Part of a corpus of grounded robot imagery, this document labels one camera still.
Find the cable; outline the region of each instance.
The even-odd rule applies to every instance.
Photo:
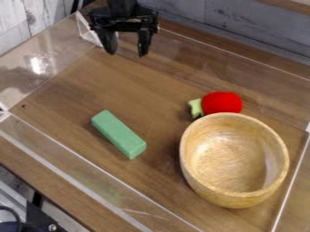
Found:
[[[20,222],[20,216],[19,216],[17,212],[12,208],[5,207],[5,206],[0,206],[0,210],[5,210],[7,212],[9,212],[13,215],[16,222],[17,222],[16,232],[21,232],[21,222]]]

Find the red ball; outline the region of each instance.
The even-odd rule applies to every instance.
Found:
[[[242,99],[234,92],[211,92],[200,101],[204,114],[216,112],[241,112]]]

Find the wooden bowl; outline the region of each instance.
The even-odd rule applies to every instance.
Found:
[[[199,195],[222,207],[247,208],[278,189],[290,158],[283,140],[267,125],[242,114],[216,113],[188,126],[180,165]]]

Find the bowl rim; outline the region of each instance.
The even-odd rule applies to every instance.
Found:
[[[192,172],[190,171],[190,169],[187,168],[187,163],[184,162],[184,153],[186,153],[186,140],[187,140],[187,136],[191,133],[192,129],[202,124],[204,121],[207,121],[210,118],[214,117],[226,117],[226,116],[234,116],[238,118],[242,118],[245,120],[253,121],[255,123],[258,123],[275,137],[277,142],[282,148],[282,155],[285,158],[285,162],[283,162],[283,168],[281,170],[281,173],[278,175],[278,178],[274,180],[274,182],[266,187],[266,188],[261,188],[259,190],[255,191],[250,191],[250,192],[237,192],[237,191],[228,191],[226,189],[222,189],[208,183],[202,183],[202,181],[199,179],[195,178],[195,175],[192,175]],[[216,194],[222,195],[222,196],[227,196],[227,197],[234,197],[234,198],[250,198],[250,197],[257,197],[257,196],[262,196],[265,193],[271,192],[273,190],[275,190],[279,186],[279,184],[282,183],[283,179],[286,178],[287,172],[289,172],[289,168],[290,168],[290,155],[289,155],[289,150],[286,147],[286,144],[282,140],[282,138],[279,137],[279,135],[277,134],[277,132],[259,120],[257,120],[254,117],[247,116],[245,114],[241,113],[234,113],[234,112],[219,112],[219,113],[214,113],[210,114],[207,116],[203,116],[202,118],[199,118],[198,120],[195,120],[187,127],[183,136],[182,136],[182,140],[180,140],[180,165],[182,165],[182,170],[186,169],[187,174],[190,175],[190,177],[199,182],[199,184],[210,189],[212,192],[215,192]]]

